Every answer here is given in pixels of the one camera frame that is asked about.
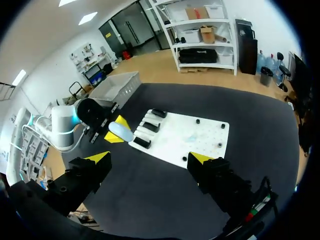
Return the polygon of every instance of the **ceiling light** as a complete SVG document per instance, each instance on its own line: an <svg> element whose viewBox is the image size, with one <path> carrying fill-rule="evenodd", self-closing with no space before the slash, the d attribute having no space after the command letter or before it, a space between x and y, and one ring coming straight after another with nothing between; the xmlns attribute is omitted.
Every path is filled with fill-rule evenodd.
<svg viewBox="0 0 320 240"><path fill-rule="evenodd" d="M59 3L59 7L66 5L66 4L69 4L69 3L72 3L74 1L77 1L77 0L61 0Z"/></svg>
<svg viewBox="0 0 320 240"><path fill-rule="evenodd" d="M85 23L91 21L91 20L95 17L95 15L97 15L97 13L98 13L98 12L96 11L96 12L94 12L94 13L85 15L85 16L81 19L81 21L79 22L79 25L82 25L82 24L85 24Z"/></svg>
<svg viewBox="0 0 320 240"><path fill-rule="evenodd" d="M25 70L21 70L20 73L18 74L18 76L16 76L15 80L13 81L12 85L13 86L18 86L18 84L21 82L21 80L24 78L24 76L26 75L26 71Z"/></svg>

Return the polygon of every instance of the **red object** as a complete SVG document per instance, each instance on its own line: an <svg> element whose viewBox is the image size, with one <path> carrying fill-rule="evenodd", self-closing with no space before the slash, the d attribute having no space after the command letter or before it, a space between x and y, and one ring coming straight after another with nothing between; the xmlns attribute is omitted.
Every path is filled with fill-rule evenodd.
<svg viewBox="0 0 320 240"><path fill-rule="evenodd" d="M200 19L200 13L198 10L194 9L195 15L197 19Z"/></svg>
<svg viewBox="0 0 320 240"><path fill-rule="evenodd" d="M131 58L130 54L127 51L123 51L122 55L123 55L125 60L129 60Z"/></svg>
<svg viewBox="0 0 320 240"><path fill-rule="evenodd" d="M247 223L249 222L252 218L254 217L254 215L250 212L244 219L244 221Z"/></svg>

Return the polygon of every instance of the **desk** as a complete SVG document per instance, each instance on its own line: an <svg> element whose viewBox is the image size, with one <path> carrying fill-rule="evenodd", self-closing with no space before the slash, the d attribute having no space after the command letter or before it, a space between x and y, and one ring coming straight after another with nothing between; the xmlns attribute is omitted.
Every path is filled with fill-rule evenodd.
<svg viewBox="0 0 320 240"><path fill-rule="evenodd" d="M133 130L148 109L228 122L225 159L234 172L259 188L269 176L278 193L279 211L294 192L299 165L298 128L291 107L277 99L223 87L142 84L121 114ZM79 127L75 133L82 133ZM66 166L75 157L111 151L112 170L96 194L84 201L106 233L139 238L176 237L207 240L222 232L229 216L209 195L203 195L186 169L156 159L127 143L110 144L84 137L73 152L63 154ZM268 224L274 218L270 212Z"/></svg>

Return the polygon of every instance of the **glass door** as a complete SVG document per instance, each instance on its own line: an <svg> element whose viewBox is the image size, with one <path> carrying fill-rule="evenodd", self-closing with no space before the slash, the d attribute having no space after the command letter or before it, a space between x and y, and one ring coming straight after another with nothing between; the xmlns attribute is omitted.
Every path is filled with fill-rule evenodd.
<svg viewBox="0 0 320 240"><path fill-rule="evenodd" d="M114 51L117 58L122 58L123 51L127 49L125 42L118 33L112 21L107 21L99 28L106 42L109 44L112 51Z"/></svg>
<svg viewBox="0 0 320 240"><path fill-rule="evenodd" d="M169 46L168 40L166 38L166 35L161 27L160 21L157 18L157 15L156 15L154 9L152 8L150 2L148 0L140 0L139 3L141 4L141 6L145 12L146 17L148 18L148 20L149 20L149 22L155 32L155 35L158 38L158 41L161 45L161 49L162 50L169 49L170 46ZM174 40L173 33L171 32L171 30L169 30L168 33L169 33L170 38L172 38L171 39L172 42L174 43L175 40Z"/></svg>
<svg viewBox="0 0 320 240"><path fill-rule="evenodd" d="M155 32L138 2L123 9L111 20L133 56L161 49Z"/></svg>

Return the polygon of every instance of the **gray plastic bin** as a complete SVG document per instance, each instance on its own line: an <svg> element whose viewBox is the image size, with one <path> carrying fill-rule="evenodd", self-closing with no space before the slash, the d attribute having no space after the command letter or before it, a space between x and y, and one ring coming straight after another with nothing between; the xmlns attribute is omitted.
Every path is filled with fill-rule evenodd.
<svg viewBox="0 0 320 240"><path fill-rule="evenodd" d="M137 71L111 75L92 91L89 98L118 103L121 109L140 85Z"/></svg>
<svg viewBox="0 0 320 240"><path fill-rule="evenodd" d="M263 66L261 68L260 83L269 87L273 76L274 76L273 72L266 66Z"/></svg>

